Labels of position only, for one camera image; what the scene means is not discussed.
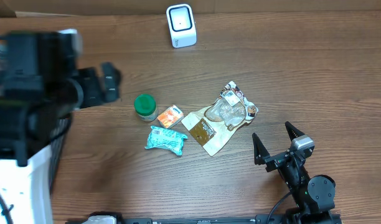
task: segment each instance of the wooden table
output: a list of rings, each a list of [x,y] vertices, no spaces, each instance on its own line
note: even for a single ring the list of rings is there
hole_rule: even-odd
[[[271,154],[292,122],[316,142],[312,177],[337,183],[344,223],[381,223],[381,11],[195,15],[198,43],[174,50],[165,15],[0,19],[13,29],[78,29],[79,67],[113,62],[121,100],[75,113],[52,205],[56,223],[97,210],[125,217],[239,217],[268,213],[288,191],[253,163],[251,135]],[[145,150],[150,125],[133,101],[152,94],[185,114],[216,99],[230,80],[260,109],[210,157],[190,137],[183,156]],[[173,129],[188,134],[182,124]],[[293,207],[289,198],[278,212]]]

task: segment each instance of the blue snack wrapper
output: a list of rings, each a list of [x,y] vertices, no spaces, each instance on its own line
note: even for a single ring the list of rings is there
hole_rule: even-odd
[[[168,149],[177,156],[182,155],[184,139],[188,139],[185,134],[156,126],[151,126],[152,131],[148,137],[145,149],[159,148]]]

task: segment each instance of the green lid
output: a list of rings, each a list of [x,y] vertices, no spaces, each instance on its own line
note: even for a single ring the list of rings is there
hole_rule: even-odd
[[[142,94],[135,99],[134,107],[137,114],[149,116],[156,110],[156,101],[153,96]]]

